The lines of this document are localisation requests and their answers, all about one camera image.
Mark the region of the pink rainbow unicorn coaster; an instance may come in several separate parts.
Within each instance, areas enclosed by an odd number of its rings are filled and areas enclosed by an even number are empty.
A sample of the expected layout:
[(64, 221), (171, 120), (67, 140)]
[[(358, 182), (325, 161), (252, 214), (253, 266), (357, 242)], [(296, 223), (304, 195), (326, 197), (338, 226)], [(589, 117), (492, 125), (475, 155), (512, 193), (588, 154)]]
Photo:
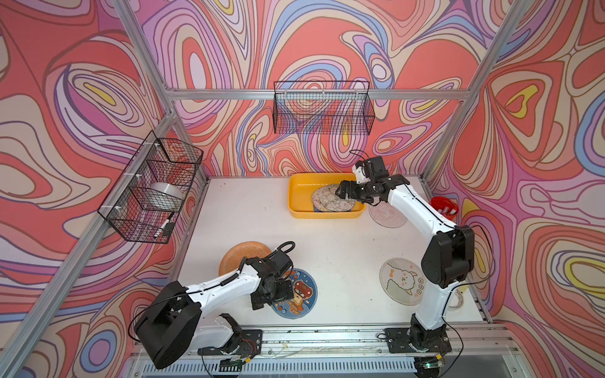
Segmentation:
[(369, 209), (370, 217), (382, 227), (401, 228), (406, 225), (408, 219), (396, 208), (388, 203), (378, 203)]

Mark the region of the blue toast cartoon coaster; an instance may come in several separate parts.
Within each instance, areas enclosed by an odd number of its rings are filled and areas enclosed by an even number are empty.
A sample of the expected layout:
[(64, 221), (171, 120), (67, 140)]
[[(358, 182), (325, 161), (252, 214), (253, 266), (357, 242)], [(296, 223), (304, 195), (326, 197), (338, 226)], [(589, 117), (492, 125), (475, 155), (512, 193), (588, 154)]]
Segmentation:
[(282, 318), (297, 320), (307, 316), (318, 300), (318, 285), (312, 275), (302, 269), (294, 269), (291, 278), (293, 298), (272, 305), (272, 310)]

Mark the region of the orange round coaster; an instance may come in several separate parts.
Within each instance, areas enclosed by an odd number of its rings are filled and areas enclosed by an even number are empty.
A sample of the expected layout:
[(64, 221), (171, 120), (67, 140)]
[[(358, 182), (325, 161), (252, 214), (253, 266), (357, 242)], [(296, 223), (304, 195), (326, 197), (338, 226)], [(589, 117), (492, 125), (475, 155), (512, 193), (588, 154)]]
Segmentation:
[(232, 247), (222, 258), (218, 273), (223, 276), (237, 269), (244, 258), (265, 258), (271, 250), (265, 244), (247, 241)]

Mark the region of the green floral bunny coaster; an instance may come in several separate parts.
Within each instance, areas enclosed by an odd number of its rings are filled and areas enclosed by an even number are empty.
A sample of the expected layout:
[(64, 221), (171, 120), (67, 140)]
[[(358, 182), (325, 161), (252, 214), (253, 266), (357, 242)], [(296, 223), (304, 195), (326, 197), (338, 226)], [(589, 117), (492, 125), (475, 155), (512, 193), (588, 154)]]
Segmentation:
[(336, 194), (339, 187), (339, 184), (329, 184), (317, 189), (311, 196), (314, 211), (320, 213), (342, 213), (353, 210), (356, 201), (340, 198)]

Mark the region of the beige white dog coaster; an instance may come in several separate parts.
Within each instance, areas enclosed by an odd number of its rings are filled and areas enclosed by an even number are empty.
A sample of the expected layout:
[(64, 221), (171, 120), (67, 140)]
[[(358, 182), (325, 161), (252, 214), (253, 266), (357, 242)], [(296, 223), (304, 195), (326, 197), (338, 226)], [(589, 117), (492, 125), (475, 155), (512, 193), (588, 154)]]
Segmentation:
[(379, 279), (387, 296), (405, 306), (418, 305), (427, 285), (421, 268), (404, 258), (387, 260), (381, 266)]

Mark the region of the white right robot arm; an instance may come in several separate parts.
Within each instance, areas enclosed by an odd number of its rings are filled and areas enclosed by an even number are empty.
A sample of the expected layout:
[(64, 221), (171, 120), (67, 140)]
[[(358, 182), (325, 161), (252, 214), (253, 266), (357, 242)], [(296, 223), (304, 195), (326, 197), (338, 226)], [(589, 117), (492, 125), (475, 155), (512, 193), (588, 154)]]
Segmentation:
[(392, 175), (382, 157), (356, 162), (355, 180), (344, 180), (336, 190), (341, 199), (362, 204), (388, 203), (406, 217), (426, 242), (421, 269), (428, 284), (412, 315), (408, 343), (414, 351), (430, 351), (447, 336), (445, 315), (453, 293), (466, 284), (474, 269), (475, 233), (458, 226), (430, 206), (400, 175)]

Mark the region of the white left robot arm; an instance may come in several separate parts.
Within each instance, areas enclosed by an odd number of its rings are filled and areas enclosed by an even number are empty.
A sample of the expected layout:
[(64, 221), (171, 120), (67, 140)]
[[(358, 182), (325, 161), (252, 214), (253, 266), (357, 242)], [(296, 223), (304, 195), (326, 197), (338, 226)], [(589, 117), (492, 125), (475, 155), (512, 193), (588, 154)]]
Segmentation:
[(261, 332), (243, 330), (219, 309), (241, 297), (250, 299), (253, 310), (293, 299), (294, 264), (289, 254), (295, 246), (288, 241), (264, 258), (243, 258), (232, 272), (204, 283), (165, 285), (134, 325), (154, 367), (165, 369), (190, 351), (258, 354)]

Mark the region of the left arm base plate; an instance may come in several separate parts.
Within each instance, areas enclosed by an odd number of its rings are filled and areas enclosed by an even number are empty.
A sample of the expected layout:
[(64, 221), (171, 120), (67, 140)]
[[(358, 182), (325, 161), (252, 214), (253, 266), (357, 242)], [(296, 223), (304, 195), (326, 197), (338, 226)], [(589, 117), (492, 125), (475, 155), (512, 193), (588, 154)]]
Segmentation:
[(205, 347), (198, 349), (200, 356), (240, 356), (253, 358), (262, 352), (263, 330), (244, 329), (234, 335), (222, 347)]

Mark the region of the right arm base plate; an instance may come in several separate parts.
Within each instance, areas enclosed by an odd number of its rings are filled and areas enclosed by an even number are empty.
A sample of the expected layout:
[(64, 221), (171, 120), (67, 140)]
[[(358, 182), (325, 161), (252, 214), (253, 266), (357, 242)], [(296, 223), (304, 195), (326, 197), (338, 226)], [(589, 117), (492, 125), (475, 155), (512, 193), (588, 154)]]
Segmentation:
[(422, 326), (389, 328), (384, 330), (389, 352), (392, 354), (448, 354), (452, 345), (447, 336), (447, 326), (425, 330)]

